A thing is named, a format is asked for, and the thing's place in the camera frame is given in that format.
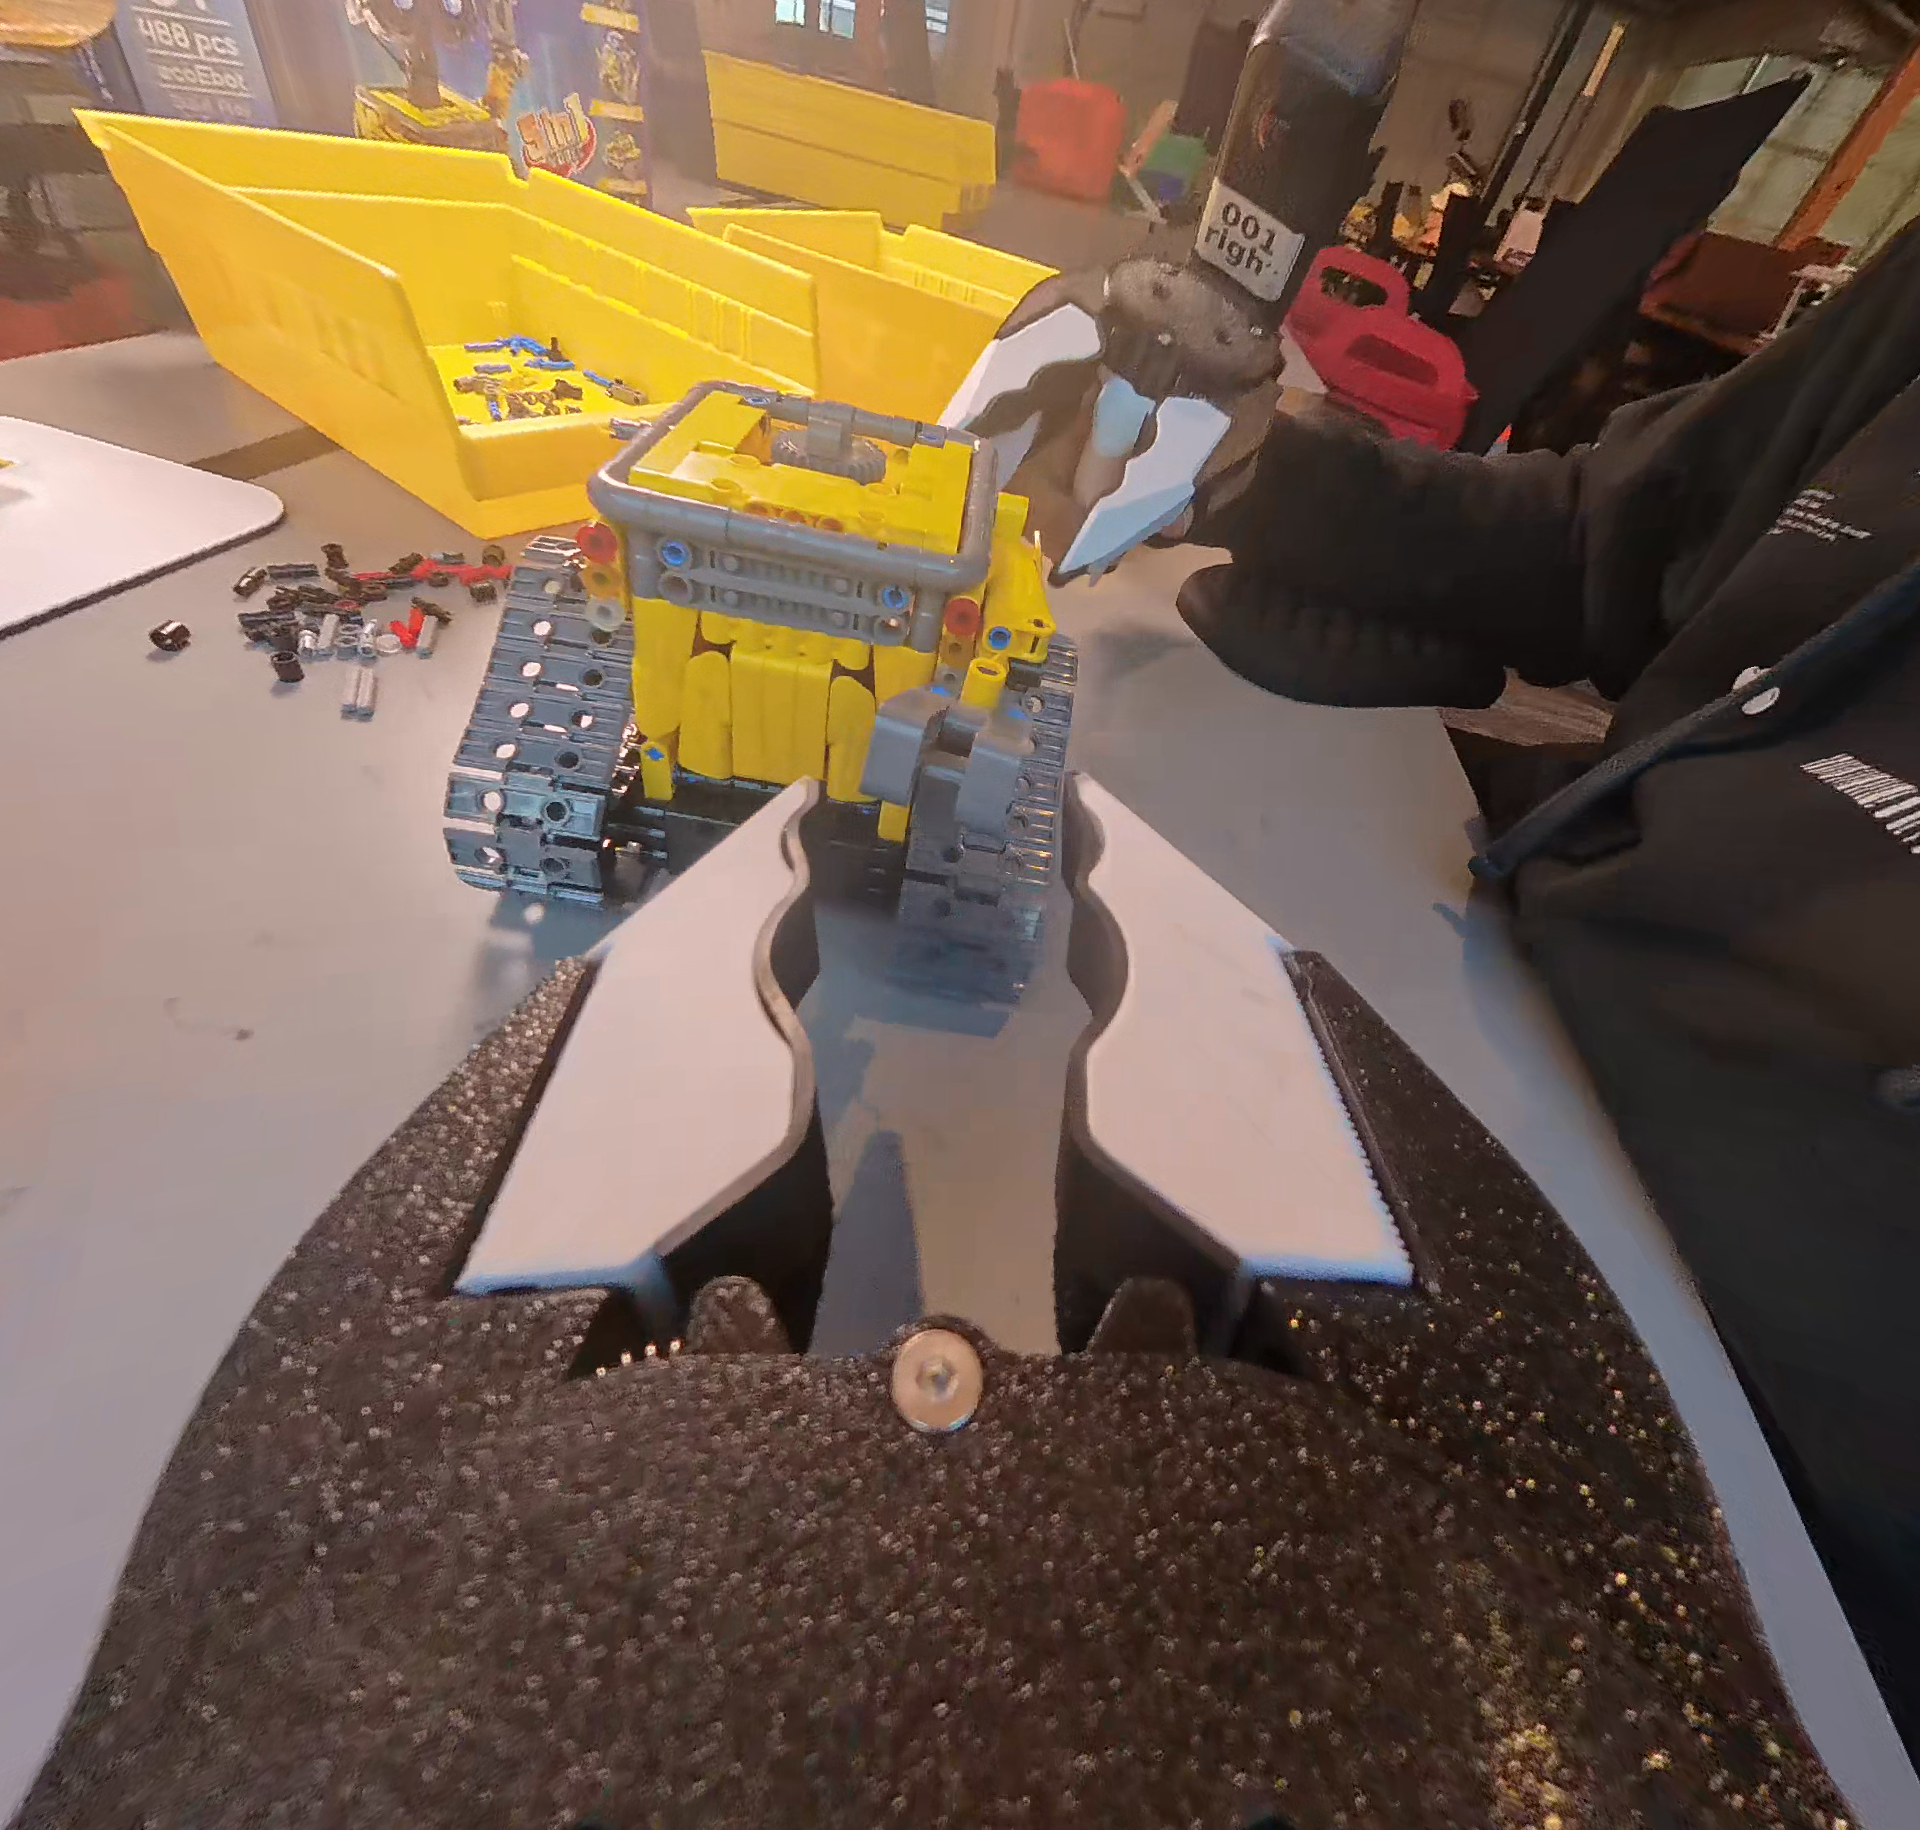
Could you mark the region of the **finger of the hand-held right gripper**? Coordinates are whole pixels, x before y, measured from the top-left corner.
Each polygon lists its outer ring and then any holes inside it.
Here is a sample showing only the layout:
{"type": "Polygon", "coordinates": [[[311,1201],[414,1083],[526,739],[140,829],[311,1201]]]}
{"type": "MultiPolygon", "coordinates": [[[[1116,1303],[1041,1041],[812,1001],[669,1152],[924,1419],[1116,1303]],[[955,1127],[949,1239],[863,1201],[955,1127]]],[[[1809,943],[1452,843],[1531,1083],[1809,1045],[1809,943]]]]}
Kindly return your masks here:
{"type": "Polygon", "coordinates": [[[1086,304],[1045,304],[1013,322],[967,369],[967,387],[949,391],[941,426],[949,433],[1000,433],[1021,419],[986,419],[997,400],[1021,400],[1041,387],[1041,369],[1066,367],[1098,367],[1098,322],[1086,304]]]}
{"type": "Polygon", "coordinates": [[[1130,548],[1149,548],[1164,527],[1173,527],[1197,493],[1207,454],[1222,444],[1226,410],[1197,391],[1167,391],[1149,419],[1149,444],[1123,454],[1116,493],[1098,493],[1070,535],[1070,556],[1045,569],[1058,586],[1116,569],[1130,548]]]}

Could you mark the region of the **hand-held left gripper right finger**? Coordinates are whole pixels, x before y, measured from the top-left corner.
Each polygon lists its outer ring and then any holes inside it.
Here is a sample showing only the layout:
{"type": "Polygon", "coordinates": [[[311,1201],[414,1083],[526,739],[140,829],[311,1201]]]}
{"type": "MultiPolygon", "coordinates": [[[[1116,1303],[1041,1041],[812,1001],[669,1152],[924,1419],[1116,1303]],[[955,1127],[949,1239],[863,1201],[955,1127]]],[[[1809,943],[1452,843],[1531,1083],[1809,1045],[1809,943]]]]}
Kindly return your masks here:
{"type": "Polygon", "coordinates": [[[1304,1015],[1304,955],[1116,788],[1066,788],[1070,1045],[1066,1191],[1086,1278],[1414,1281],[1357,1106],[1304,1015]]]}

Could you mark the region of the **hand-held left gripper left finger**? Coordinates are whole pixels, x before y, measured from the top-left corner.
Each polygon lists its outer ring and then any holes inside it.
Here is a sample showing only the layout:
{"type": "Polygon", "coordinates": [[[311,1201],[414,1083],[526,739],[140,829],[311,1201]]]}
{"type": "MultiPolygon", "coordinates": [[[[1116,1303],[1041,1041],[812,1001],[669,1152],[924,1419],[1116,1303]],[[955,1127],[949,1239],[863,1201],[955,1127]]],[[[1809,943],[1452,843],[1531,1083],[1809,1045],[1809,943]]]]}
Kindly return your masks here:
{"type": "Polygon", "coordinates": [[[789,779],[590,949],[459,1290],[675,1290],[804,1161],[812,808],[789,779]]]}

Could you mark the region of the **yellow toy brick cylinder assembly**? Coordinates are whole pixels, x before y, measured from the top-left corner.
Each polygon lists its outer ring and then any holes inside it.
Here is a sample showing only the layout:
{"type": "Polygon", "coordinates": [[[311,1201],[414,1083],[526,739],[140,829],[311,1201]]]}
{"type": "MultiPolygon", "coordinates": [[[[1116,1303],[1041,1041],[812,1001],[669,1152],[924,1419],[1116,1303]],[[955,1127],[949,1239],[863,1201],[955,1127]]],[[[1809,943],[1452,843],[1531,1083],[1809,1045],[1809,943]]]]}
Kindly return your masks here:
{"type": "Polygon", "coordinates": [[[955,594],[941,610],[941,650],[933,650],[933,693],[967,693],[968,664],[1000,664],[1000,693],[1030,693],[1045,674],[1058,611],[1045,610],[986,610],[955,594]]]}

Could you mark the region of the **grey yellow toy brick assembly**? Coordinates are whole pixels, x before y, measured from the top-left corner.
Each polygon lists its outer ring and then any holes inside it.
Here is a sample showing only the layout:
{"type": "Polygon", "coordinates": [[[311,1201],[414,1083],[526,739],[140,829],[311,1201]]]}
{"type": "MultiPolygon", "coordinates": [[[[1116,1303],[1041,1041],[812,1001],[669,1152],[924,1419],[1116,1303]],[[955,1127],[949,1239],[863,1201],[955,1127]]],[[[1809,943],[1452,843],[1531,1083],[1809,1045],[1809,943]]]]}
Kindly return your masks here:
{"type": "Polygon", "coordinates": [[[855,798],[912,809],[919,779],[949,775],[955,832],[1013,843],[1021,756],[1030,756],[1030,713],[1014,700],[967,707],[955,693],[919,680],[872,713],[855,798]]]}

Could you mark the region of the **tracked toy brick vehicle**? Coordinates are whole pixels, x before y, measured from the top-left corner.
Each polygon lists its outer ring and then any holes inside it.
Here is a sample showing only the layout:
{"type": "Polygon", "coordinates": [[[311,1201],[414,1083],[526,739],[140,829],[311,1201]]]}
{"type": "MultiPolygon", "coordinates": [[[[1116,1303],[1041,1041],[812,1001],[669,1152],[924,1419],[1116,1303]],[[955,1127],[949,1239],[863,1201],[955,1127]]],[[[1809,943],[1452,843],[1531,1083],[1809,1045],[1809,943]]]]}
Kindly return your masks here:
{"type": "Polygon", "coordinates": [[[1030,756],[1013,843],[955,832],[955,779],[855,798],[872,713],[933,680],[941,610],[1045,610],[997,438],[698,376],[618,426],[574,535],[531,535],[451,763],[451,868],[536,900],[636,900],[789,779],[821,779],[812,887],[899,907],[899,971],[1014,1001],[1041,971],[1081,645],[1000,693],[1030,756]]]}

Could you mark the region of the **assorted small toy brick parts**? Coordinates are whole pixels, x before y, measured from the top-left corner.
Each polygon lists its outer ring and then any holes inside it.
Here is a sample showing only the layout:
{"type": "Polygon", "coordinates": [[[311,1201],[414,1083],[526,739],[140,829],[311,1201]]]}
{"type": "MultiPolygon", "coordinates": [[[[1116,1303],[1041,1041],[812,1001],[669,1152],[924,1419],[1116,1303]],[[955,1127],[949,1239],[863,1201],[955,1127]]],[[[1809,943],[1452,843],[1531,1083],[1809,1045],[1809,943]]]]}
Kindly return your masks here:
{"type": "Polygon", "coordinates": [[[647,391],[536,336],[432,349],[459,426],[631,419],[647,391]]]}

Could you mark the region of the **yellow plastic parts bin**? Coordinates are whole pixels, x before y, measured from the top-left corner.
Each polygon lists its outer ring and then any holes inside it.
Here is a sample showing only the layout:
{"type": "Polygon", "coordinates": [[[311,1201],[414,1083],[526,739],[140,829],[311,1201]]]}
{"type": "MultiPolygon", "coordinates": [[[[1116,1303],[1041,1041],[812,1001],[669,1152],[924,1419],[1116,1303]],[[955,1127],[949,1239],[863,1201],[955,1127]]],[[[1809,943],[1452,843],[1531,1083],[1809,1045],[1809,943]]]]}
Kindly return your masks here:
{"type": "Polygon", "coordinates": [[[1000,322],[1045,283],[1014,249],[881,212],[694,206],[694,227],[812,283],[812,369],[826,400],[941,419],[1000,322]]]}
{"type": "Polygon", "coordinates": [[[536,336],[675,400],[804,391],[812,283],[498,155],[73,110],[211,367],[479,535],[574,527],[609,419],[459,426],[432,349],[536,336]]]}

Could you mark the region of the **grey desk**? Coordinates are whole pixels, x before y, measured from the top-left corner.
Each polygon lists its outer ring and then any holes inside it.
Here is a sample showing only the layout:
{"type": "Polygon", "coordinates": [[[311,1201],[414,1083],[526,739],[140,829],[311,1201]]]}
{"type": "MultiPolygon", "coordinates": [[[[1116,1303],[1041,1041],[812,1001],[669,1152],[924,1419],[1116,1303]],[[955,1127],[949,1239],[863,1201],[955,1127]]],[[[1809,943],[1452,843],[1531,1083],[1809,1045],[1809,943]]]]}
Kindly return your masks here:
{"type": "MultiPolygon", "coordinates": [[[[292,527],[5,635],[5,1815],[93,1669],[140,1521],[224,1337],[361,1152],[609,907],[451,873],[443,788],[495,611],[432,662],[307,680],[236,635],[236,569],[467,548],[236,387],[187,336],[5,367],[5,419],[283,493],[292,527]]],[[[1284,923],[1519,1152],[1647,1337],[1726,1495],[1763,1630],[1857,1819],[1911,1760],[1594,1083],[1473,900],[1473,788],[1431,713],[1289,707],[1173,620],[1189,556],[1066,594],[1070,756],[1284,923]]]]}

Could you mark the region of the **red box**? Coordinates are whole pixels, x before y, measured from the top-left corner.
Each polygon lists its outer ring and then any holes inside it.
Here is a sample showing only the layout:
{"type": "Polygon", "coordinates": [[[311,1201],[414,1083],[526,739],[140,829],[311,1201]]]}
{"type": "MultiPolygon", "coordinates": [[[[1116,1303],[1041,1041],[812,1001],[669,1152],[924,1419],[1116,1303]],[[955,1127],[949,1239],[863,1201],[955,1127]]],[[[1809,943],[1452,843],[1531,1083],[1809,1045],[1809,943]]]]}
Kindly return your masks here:
{"type": "Polygon", "coordinates": [[[1045,74],[1014,91],[1013,185],[1107,206],[1123,162],[1123,96],[1107,86],[1045,74]]]}

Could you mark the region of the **red plastic canister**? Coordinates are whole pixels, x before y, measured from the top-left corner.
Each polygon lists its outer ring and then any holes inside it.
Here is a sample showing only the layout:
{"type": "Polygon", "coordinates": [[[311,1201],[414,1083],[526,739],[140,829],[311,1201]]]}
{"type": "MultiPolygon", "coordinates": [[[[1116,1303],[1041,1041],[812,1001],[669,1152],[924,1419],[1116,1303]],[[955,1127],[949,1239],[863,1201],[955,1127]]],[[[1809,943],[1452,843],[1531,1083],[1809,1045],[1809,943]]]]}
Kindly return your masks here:
{"type": "Polygon", "coordinates": [[[1473,376],[1452,336],[1414,322],[1414,288],[1386,256],[1325,242],[1284,336],[1324,369],[1325,400],[1370,419],[1394,438],[1455,444],[1473,419],[1473,376]]]}

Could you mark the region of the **stack of yellow bins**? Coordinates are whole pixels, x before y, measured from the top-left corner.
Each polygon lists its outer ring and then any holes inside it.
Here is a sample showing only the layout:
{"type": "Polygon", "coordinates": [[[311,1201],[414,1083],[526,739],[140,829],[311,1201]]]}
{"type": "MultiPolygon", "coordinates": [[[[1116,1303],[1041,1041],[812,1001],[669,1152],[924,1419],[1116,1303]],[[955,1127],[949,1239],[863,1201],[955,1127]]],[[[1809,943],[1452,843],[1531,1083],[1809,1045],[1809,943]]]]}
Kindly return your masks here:
{"type": "Polygon", "coordinates": [[[711,177],[885,227],[967,227],[997,194],[997,119],[703,49],[711,177]]]}

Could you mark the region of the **black angled board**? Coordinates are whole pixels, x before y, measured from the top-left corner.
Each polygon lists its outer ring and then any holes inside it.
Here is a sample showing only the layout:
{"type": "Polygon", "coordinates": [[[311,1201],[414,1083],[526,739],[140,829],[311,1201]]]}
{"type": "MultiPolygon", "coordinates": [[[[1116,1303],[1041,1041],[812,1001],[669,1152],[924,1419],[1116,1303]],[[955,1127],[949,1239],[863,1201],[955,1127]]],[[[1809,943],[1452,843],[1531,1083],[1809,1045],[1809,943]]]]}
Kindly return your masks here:
{"type": "Polygon", "coordinates": [[[1573,367],[1619,304],[1637,304],[1667,242],[1709,227],[1809,86],[1816,74],[1782,74],[1712,106],[1637,110],[1601,185],[1540,227],[1527,275],[1468,327],[1468,454],[1492,444],[1527,391],[1573,367]]]}

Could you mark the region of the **pile of black red pins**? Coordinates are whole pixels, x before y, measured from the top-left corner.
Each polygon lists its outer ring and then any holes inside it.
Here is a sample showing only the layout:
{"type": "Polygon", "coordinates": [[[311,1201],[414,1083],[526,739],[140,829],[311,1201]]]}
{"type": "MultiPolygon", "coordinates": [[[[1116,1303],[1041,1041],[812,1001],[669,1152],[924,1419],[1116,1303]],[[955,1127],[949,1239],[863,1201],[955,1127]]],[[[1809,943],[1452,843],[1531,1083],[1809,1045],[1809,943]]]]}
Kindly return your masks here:
{"type": "Polygon", "coordinates": [[[319,564],[253,564],[224,594],[236,628],[262,650],[272,680],[307,680],[319,662],[443,650],[459,602],[498,610],[507,577],[507,548],[479,548],[467,564],[391,556],[389,569],[359,569],[351,548],[324,548],[319,564]]]}

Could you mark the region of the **white stand base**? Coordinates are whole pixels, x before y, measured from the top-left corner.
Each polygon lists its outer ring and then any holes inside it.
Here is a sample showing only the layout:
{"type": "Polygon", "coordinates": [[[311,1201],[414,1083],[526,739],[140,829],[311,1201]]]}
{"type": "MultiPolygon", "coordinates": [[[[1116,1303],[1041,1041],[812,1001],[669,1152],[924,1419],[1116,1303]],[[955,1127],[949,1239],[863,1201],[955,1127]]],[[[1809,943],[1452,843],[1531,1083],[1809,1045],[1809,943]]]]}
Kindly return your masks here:
{"type": "Polygon", "coordinates": [[[104,444],[62,426],[0,419],[0,628],[73,611],[158,569],[262,535],[283,493],[104,444]]]}

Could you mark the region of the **blue toy set box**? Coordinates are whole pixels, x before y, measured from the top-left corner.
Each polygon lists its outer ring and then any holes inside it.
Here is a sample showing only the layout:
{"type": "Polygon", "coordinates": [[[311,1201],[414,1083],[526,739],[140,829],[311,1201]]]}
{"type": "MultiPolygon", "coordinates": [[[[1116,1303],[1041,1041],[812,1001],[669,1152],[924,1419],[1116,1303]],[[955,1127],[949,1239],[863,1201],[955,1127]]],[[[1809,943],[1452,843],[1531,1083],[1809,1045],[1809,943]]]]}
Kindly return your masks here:
{"type": "Polygon", "coordinates": [[[636,0],[125,0],[147,110],[498,155],[656,206],[636,0]]]}

